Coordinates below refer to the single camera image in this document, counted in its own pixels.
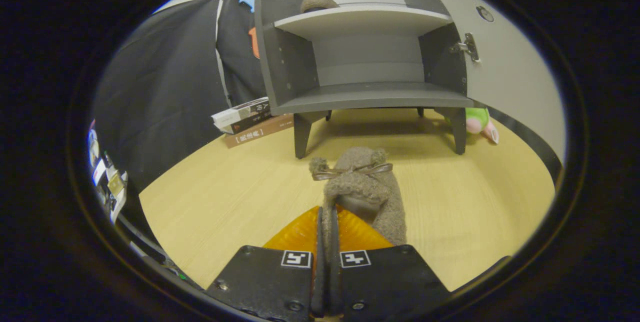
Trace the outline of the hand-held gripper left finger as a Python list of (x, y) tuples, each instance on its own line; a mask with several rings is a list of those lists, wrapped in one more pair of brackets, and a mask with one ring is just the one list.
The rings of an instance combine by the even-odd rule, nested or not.
[(265, 245), (240, 247), (206, 294), (272, 322), (310, 322), (323, 317), (322, 212), (320, 206), (314, 206)]

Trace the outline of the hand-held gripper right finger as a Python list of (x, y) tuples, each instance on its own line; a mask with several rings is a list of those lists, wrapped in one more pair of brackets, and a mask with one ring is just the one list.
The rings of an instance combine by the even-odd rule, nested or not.
[(344, 322), (400, 322), (429, 313), (450, 291), (413, 246), (341, 251), (338, 210), (330, 212), (327, 313)]

